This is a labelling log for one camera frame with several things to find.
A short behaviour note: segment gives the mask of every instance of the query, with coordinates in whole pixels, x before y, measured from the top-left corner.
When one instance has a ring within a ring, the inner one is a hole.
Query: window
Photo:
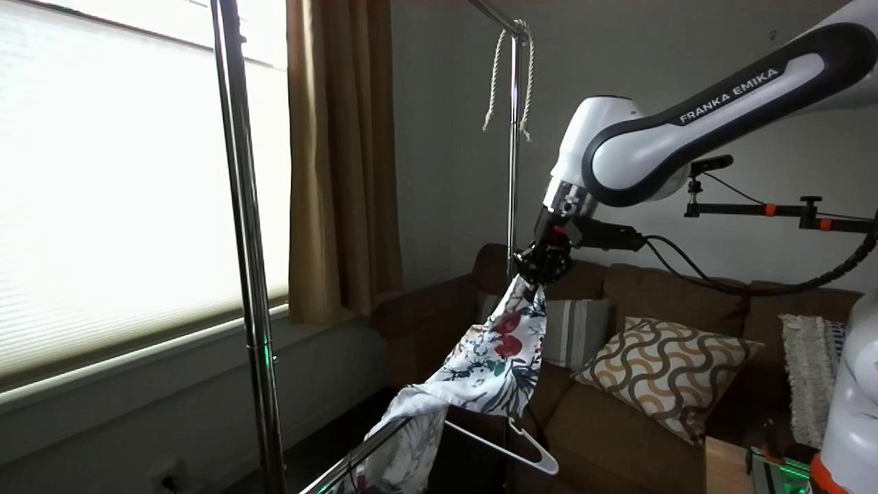
[[[241,305],[216,63],[198,47],[212,46],[206,2],[57,3],[140,19],[135,27],[164,37],[0,0],[0,390]],[[277,299],[287,293],[291,173],[284,28],[272,36],[251,12],[249,28],[265,34],[245,55]]]

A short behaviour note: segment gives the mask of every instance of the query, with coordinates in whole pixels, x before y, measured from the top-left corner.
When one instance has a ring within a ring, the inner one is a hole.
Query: throw pillow
[[[576,380],[703,446],[704,421],[761,343],[644,317],[626,317]]]
[[[784,314],[780,318],[792,389],[793,437],[796,442],[820,448],[847,328],[820,316]]]
[[[493,313],[500,297],[479,294],[479,320],[483,324]],[[605,300],[554,300],[546,302],[546,336],[543,361],[579,370],[607,341],[610,309]]]

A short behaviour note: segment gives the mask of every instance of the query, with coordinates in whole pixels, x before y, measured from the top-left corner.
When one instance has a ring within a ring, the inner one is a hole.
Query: white rope
[[[536,56],[536,47],[534,44],[534,35],[530,31],[530,26],[528,23],[521,20],[516,19],[515,23],[520,25],[524,32],[528,35],[528,86],[525,90],[524,96],[524,111],[522,112],[522,119],[518,122],[518,130],[524,134],[524,137],[530,142],[530,132],[528,132],[528,117],[530,114],[530,94],[534,85],[534,58]],[[497,102],[497,69],[500,66],[500,51],[503,48],[503,40],[506,38],[506,30],[504,29],[500,33],[500,37],[497,39],[497,47],[494,49],[494,61],[493,66],[491,68],[491,97],[488,99],[488,111],[485,114],[485,125],[482,126],[482,130],[485,131],[488,129],[488,124],[491,122],[491,118],[493,117],[494,105]]]

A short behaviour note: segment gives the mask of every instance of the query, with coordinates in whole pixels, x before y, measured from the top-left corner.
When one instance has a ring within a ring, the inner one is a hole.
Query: brown couch
[[[501,245],[486,245],[472,273],[402,295],[375,310],[371,323],[389,342],[394,385],[423,381],[439,367],[474,323],[479,292],[503,294],[504,252]],[[812,314],[846,321],[860,294],[821,289],[747,299],[697,287],[656,269],[579,261],[564,279],[547,287],[546,296],[550,300],[609,298],[614,302],[616,331],[622,328],[624,317],[644,316],[764,343],[765,348],[741,371],[707,423],[709,436],[743,446],[760,443],[761,426],[768,418],[780,426],[781,443],[792,442],[778,315]],[[561,469],[549,477],[510,462],[515,492],[704,492],[702,450],[629,405],[577,383],[566,369],[543,363],[531,407]],[[496,440],[500,436],[501,422],[496,419],[458,411],[455,420],[484,437]],[[525,418],[525,423],[534,431],[532,420]],[[520,441],[514,447],[523,448]]]

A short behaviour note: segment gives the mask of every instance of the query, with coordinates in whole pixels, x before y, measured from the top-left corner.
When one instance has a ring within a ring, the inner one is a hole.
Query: wall
[[[583,98],[628,96],[655,113],[773,51],[842,4],[499,2],[527,19],[536,37],[534,141],[522,143],[519,245],[530,238],[558,144]],[[498,118],[482,133],[499,30],[465,2],[400,0],[393,14],[400,221],[407,281],[421,285],[466,272],[482,243],[505,238],[508,51],[501,59]],[[768,202],[823,195],[824,211],[871,216],[878,207],[871,188],[878,178],[876,118],[873,108],[779,122],[716,151],[736,159],[719,175]],[[439,183],[429,178],[442,172]],[[707,179],[703,185],[702,201],[739,201]],[[636,207],[604,207],[597,217],[668,236],[706,272],[740,280],[810,278],[844,260],[861,239],[802,231],[789,219],[685,219],[686,202],[681,191]],[[431,221],[421,221],[427,215]],[[648,250],[577,255],[659,265]],[[878,257],[872,257],[834,286],[869,289],[876,272]]]
[[[284,443],[380,389],[385,345],[356,319],[320,331],[273,323]],[[193,491],[258,468],[243,328],[187,345],[45,399],[0,410],[3,492],[152,494],[148,472],[176,457]]]

